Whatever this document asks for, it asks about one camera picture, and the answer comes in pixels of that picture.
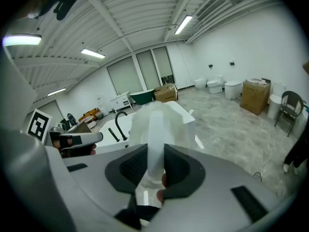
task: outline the toilet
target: toilet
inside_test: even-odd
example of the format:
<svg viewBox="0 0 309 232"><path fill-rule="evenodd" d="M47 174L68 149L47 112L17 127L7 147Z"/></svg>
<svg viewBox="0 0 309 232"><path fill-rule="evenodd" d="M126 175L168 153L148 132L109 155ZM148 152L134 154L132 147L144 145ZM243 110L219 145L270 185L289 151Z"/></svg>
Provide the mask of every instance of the toilet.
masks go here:
<svg viewBox="0 0 309 232"><path fill-rule="evenodd" d="M207 82L210 94L216 94L222 92L222 85L224 83L223 76L215 75L211 81Z"/></svg>
<svg viewBox="0 0 309 232"><path fill-rule="evenodd" d="M196 89L201 89L201 88L205 88L206 87L206 78L205 77L201 77L197 80L194 81L194 86Z"/></svg>
<svg viewBox="0 0 309 232"><path fill-rule="evenodd" d="M229 81L225 83L225 97L228 100L235 100L241 96L242 82L241 81Z"/></svg>
<svg viewBox="0 0 309 232"><path fill-rule="evenodd" d="M277 119L281 107L282 94L286 91L286 86L274 83L272 85L272 94L269 97L269 108L267 116L271 119Z"/></svg>

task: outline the fluorescent light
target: fluorescent light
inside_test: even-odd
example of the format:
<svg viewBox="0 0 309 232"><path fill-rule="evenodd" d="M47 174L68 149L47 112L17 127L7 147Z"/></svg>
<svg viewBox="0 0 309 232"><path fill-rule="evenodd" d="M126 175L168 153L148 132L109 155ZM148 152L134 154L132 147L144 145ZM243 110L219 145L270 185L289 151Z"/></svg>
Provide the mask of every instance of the fluorescent light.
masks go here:
<svg viewBox="0 0 309 232"><path fill-rule="evenodd" d="M47 96L51 96L51 95L54 95L54 94L60 93L60 92L62 92L62 91L64 91L64 90L66 90L66 89L67 89L67 88L65 87L65 88L62 88L62 89L56 90L56 91L54 91L54 92L49 93Z"/></svg>
<svg viewBox="0 0 309 232"><path fill-rule="evenodd" d="M2 40L3 46L32 44L38 45L41 41L41 36L36 34L17 34L5 36Z"/></svg>
<svg viewBox="0 0 309 232"><path fill-rule="evenodd" d="M185 17L185 19L183 20L183 22L180 24L179 28L176 30L175 34L180 34L180 32L183 30L183 28L185 27L185 25L188 24L188 22L192 19L191 15L187 15Z"/></svg>
<svg viewBox="0 0 309 232"><path fill-rule="evenodd" d="M81 53L91 55L91 56L94 56L94 57L97 57L97 58L105 58L104 55L90 51L90 50L87 50L87 49L82 50Z"/></svg>

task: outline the black faucet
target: black faucet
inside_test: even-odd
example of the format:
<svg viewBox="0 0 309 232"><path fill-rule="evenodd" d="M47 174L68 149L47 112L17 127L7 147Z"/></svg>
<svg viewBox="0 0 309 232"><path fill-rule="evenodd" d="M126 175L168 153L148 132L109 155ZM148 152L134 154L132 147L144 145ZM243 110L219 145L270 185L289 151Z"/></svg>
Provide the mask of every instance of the black faucet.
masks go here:
<svg viewBox="0 0 309 232"><path fill-rule="evenodd" d="M122 138L123 138L124 141L125 141L125 140L127 140L127 137L123 134L122 130L120 129L120 127L119 127L119 125L118 125L118 116L119 116L120 114L124 114L125 116L127 116L127 114L126 114L126 112L124 112L124 111L120 111L120 112L118 112L118 113L116 114L116 118L115 118L116 127L118 128L120 134L122 135Z"/></svg>

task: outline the dark wicker chair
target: dark wicker chair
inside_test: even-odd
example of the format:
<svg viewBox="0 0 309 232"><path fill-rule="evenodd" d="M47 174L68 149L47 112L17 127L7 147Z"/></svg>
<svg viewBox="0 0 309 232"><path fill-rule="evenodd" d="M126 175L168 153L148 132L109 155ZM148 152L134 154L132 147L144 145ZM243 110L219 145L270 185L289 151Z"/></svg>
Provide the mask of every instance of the dark wicker chair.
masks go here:
<svg viewBox="0 0 309 232"><path fill-rule="evenodd" d="M300 109L298 112L296 112L298 104L300 105ZM295 120L303 111L303 108L304 108L303 99L298 94L292 91L285 91L282 94L281 108L275 126L277 125L281 115L286 114L292 121L288 130L287 136L289 136L295 124Z"/></svg>

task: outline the metal pipe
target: metal pipe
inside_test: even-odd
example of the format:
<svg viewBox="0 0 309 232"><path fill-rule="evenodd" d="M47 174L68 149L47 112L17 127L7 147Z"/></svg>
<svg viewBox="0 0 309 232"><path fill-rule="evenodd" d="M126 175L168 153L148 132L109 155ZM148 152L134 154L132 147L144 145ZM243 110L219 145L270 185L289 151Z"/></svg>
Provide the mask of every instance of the metal pipe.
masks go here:
<svg viewBox="0 0 309 232"><path fill-rule="evenodd" d="M117 136L115 135L115 133L112 131L111 128L108 128L108 131L111 133L111 135L114 137L114 139L115 139L117 142L120 141L120 139L117 138Z"/></svg>
<svg viewBox="0 0 309 232"><path fill-rule="evenodd" d="M124 112L124 111L120 111L120 112L118 112L118 113L116 114L116 118L115 118L116 127L118 128L118 130L119 130L119 132L120 132L120 134L121 134L123 140L125 141L125 140L127 140L127 137L123 134L122 130L120 129L120 127L119 127L119 125L118 125L118 116L119 116L120 114L124 114L125 116L127 116L127 114L126 114L126 112Z"/></svg>

